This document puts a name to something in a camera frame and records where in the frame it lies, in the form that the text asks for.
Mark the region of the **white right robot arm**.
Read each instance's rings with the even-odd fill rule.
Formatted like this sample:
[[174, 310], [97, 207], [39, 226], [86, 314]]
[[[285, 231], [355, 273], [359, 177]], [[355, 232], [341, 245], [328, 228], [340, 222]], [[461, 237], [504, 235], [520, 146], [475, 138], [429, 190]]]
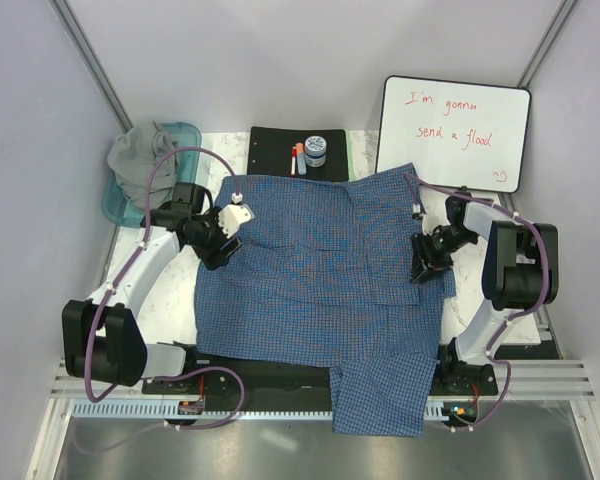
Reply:
[[453, 267], [452, 255], [468, 244], [486, 242], [481, 274], [483, 301], [466, 329], [453, 338], [438, 381], [447, 392], [463, 392], [474, 381], [471, 366], [494, 355], [519, 321], [552, 303], [559, 289], [559, 238], [555, 226], [531, 223], [482, 198], [454, 192], [447, 197], [448, 223], [431, 227], [424, 214], [411, 236], [411, 281], [423, 284]]

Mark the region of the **blue checkered long sleeve shirt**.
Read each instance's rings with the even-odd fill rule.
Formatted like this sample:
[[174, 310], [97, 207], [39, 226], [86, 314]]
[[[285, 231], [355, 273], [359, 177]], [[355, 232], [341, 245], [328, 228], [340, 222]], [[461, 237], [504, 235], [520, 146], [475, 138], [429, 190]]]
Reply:
[[411, 280], [414, 172], [239, 176], [254, 219], [226, 266], [197, 273], [198, 349], [324, 367], [335, 432], [420, 436], [455, 280]]

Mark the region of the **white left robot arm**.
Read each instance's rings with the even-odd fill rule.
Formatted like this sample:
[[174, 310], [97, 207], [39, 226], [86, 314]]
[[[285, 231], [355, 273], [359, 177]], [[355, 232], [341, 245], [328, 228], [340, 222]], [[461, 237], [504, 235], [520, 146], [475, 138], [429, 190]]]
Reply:
[[254, 214], [239, 194], [214, 204], [206, 188], [178, 183], [171, 200], [145, 215], [123, 262], [83, 300], [62, 310], [65, 369], [86, 382], [134, 386], [164, 377], [178, 393], [199, 382], [199, 369], [176, 344], [148, 344], [137, 323], [140, 310], [163, 270], [186, 247], [209, 270], [227, 265], [242, 245], [239, 228]]

